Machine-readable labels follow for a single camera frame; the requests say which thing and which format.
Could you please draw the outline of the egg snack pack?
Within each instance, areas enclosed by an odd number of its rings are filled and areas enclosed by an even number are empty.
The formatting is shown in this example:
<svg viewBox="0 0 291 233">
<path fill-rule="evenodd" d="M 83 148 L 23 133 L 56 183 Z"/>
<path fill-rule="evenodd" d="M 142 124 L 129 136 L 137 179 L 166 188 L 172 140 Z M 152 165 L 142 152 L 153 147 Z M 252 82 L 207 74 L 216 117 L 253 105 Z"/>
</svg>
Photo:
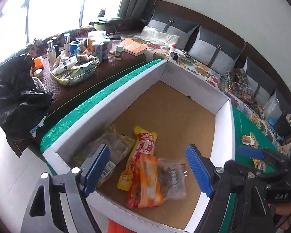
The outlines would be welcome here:
<svg viewBox="0 0 291 233">
<path fill-rule="evenodd" d="M 256 140 L 256 137 L 253 133 L 250 133 L 250 135 L 243 135 L 241 138 L 242 144 L 251 146 L 252 148 L 258 149 L 259 143 Z"/>
</svg>

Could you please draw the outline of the brown side table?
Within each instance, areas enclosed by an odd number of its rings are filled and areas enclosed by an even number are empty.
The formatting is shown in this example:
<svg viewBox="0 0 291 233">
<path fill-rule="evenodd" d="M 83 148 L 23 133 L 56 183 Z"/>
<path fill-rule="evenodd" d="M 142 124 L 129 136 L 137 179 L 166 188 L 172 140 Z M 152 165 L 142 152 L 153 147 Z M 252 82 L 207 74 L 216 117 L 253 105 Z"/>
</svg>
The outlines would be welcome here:
<svg viewBox="0 0 291 233">
<path fill-rule="evenodd" d="M 22 155 L 27 147 L 36 155 L 40 155 L 39 145 L 43 136 L 65 115 L 99 90 L 147 62 L 145 54 L 134 56 L 124 52 L 122 59 L 119 61 L 115 60 L 114 56 L 110 54 L 108 59 L 102 60 L 97 67 L 77 75 L 72 80 L 62 80 L 52 74 L 48 60 L 45 58 L 40 80 L 44 85 L 44 90 L 53 92 L 53 102 L 46 112 L 47 117 L 44 125 L 37 130 L 36 138 L 16 142 L 8 140 L 11 149 L 18 157 Z"/>
</svg>

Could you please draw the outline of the orange clear dark snack bag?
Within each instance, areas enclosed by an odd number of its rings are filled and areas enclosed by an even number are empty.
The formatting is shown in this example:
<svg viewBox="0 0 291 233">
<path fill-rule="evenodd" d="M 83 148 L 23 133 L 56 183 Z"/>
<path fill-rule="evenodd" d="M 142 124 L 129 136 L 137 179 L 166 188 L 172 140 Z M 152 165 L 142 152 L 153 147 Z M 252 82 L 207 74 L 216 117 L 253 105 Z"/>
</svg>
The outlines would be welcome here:
<svg viewBox="0 0 291 233">
<path fill-rule="evenodd" d="M 158 159 L 158 178 L 164 200 L 185 199 L 187 170 L 184 162 Z"/>
</svg>

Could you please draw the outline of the black bag on bed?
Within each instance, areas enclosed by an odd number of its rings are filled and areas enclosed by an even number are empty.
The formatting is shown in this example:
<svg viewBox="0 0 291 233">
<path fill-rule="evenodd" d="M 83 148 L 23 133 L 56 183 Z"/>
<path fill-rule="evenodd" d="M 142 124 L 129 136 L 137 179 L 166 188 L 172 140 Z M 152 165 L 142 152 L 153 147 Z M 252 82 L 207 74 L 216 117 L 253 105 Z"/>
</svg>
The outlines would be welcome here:
<svg viewBox="0 0 291 233">
<path fill-rule="evenodd" d="M 282 113 L 276 124 L 274 125 L 274 129 L 279 136 L 285 137 L 291 134 L 291 126 L 289 120 L 291 119 L 290 113 Z"/>
</svg>

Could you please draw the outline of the grey pillow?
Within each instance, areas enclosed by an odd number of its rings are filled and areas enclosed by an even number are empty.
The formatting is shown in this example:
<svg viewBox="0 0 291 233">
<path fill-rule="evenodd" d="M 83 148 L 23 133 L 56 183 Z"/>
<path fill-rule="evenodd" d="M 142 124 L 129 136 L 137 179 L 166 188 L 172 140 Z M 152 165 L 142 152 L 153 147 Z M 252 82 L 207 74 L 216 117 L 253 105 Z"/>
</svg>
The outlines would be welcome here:
<svg viewBox="0 0 291 233">
<path fill-rule="evenodd" d="M 234 68 L 241 52 L 241 48 L 227 39 L 200 26 L 189 55 L 216 73 L 225 76 L 228 70 Z"/>
<path fill-rule="evenodd" d="M 188 51 L 194 43 L 193 37 L 196 37 L 195 33 L 200 25 L 179 16 L 155 11 L 147 26 L 158 32 L 179 36 L 177 47 Z"/>
<path fill-rule="evenodd" d="M 277 87 L 277 83 L 248 57 L 243 69 L 247 76 L 248 86 L 253 91 L 254 101 L 264 106 Z"/>
</svg>

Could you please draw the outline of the black garbage bag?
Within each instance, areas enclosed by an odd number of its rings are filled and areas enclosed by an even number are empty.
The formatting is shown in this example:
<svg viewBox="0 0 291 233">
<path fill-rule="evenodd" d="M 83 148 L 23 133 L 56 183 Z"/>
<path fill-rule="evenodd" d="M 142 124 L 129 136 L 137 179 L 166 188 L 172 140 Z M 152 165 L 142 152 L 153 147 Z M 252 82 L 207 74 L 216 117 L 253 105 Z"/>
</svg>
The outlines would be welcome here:
<svg viewBox="0 0 291 233">
<path fill-rule="evenodd" d="M 30 54 L 0 65 L 0 126 L 13 141 L 33 138 L 31 131 L 42 121 L 53 99 L 52 91 L 35 85 Z"/>
</svg>

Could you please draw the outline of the clear plastic bag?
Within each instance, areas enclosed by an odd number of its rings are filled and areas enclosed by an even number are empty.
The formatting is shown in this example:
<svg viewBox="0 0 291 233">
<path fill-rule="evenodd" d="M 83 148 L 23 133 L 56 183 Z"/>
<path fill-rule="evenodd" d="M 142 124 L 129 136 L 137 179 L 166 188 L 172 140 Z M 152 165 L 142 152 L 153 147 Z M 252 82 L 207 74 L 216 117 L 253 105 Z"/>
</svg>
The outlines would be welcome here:
<svg viewBox="0 0 291 233">
<path fill-rule="evenodd" d="M 280 102 L 275 96 L 271 96 L 267 103 L 264 105 L 264 117 L 279 119 L 282 114 L 280 109 Z"/>
</svg>

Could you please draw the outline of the patterned basket of items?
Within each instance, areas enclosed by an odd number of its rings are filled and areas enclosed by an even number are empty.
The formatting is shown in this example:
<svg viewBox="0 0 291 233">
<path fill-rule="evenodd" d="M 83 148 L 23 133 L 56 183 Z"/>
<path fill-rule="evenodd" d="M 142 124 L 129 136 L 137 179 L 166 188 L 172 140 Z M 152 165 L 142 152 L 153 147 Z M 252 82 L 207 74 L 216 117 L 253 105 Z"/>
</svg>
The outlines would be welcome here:
<svg viewBox="0 0 291 233">
<path fill-rule="evenodd" d="M 93 76 L 99 65 L 99 58 L 92 55 L 73 55 L 66 59 L 58 57 L 49 72 L 59 84 L 72 86 Z"/>
</svg>

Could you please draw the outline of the orange book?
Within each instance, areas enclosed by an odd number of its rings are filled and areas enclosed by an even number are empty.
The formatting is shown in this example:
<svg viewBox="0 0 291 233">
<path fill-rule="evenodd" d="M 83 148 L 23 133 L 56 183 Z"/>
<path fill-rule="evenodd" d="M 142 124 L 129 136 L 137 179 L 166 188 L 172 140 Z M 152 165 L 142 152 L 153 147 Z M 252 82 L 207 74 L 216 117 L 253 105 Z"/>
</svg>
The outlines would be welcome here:
<svg viewBox="0 0 291 233">
<path fill-rule="evenodd" d="M 121 41 L 121 45 L 123 46 L 123 50 L 126 53 L 129 53 L 133 56 L 139 56 L 146 53 L 146 47 L 144 45 L 139 44 L 130 38 L 125 38 L 123 41 Z"/>
</svg>

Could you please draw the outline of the long red yellow snack pack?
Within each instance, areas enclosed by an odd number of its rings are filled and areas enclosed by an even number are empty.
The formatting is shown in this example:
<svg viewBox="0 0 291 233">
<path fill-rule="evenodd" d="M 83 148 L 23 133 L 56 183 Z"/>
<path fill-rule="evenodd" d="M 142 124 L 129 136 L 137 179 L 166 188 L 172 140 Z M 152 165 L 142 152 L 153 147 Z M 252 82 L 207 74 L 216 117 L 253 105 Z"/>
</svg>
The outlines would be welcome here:
<svg viewBox="0 0 291 233">
<path fill-rule="evenodd" d="M 154 155 L 155 143 L 158 136 L 157 133 L 150 133 L 139 126 L 135 126 L 133 132 L 137 140 L 126 162 L 126 168 L 121 173 L 117 184 L 117 188 L 124 191 L 129 191 L 133 183 L 134 172 L 137 168 L 136 164 L 140 156 L 142 154 Z"/>
</svg>

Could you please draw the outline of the grey pillow far left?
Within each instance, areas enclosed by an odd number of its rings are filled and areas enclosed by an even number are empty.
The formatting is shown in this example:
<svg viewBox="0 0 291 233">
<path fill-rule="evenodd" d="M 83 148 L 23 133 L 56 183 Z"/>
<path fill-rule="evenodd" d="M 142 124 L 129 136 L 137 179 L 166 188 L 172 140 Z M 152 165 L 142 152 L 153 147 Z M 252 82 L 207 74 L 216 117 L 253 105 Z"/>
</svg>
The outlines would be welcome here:
<svg viewBox="0 0 291 233">
<path fill-rule="evenodd" d="M 188 51 L 194 43 L 193 37 L 196 37 L 195 33 L 200 25 L 179 16 L 155 11 L 147 26 L 158 32 L 179 36 L 177 47 Z"/>
</svg>

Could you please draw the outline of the blue cloth on bed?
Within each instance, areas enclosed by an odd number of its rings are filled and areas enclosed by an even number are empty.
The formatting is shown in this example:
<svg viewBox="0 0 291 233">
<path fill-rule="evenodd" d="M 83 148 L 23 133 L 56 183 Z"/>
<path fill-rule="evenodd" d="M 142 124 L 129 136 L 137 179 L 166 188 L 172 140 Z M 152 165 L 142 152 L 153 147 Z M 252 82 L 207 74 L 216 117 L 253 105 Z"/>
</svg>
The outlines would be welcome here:
<svg viewBox="0 0 291 233">
<path fill-rule="evenodd" d="M 274 117 L 267 118 L 267 123 L 269 124 L 270 129 L 272 130 L 275 136 L 279 136 L 277 122 L 278 122 L 278 119 Z"/>
</svg>

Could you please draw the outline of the dark patterned folded cloth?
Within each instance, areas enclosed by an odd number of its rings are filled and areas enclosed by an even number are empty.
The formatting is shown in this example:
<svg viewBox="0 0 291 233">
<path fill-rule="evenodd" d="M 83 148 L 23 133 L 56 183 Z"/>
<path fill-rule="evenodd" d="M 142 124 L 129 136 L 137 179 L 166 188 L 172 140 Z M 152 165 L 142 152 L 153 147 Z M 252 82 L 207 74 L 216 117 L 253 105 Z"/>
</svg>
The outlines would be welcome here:
<svg viewBox="0 0 291 233">
<path fill-rule="evenodd" d="M 248 85 L 247 75 L 243 68 L 233 68 L 227 71 L 225 89 L 244 103 L 254 102 L 254 91 Z"/>
</svg>

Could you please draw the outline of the red orange snack pack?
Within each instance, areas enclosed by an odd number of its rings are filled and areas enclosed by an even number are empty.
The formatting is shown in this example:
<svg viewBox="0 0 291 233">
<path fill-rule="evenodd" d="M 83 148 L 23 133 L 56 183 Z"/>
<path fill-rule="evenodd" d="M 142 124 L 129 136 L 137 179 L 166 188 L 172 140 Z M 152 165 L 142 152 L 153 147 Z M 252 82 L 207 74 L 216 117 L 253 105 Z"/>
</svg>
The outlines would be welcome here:
<svg viewBox="0 0 291 233">
<path fill-rule="evenodd" d="M 129 208 L 153 208 L 164 202 L 159 182 L 158 158 L 141 154 L 133 172 L 133 182 L 128 192 Z"/>
</svg>

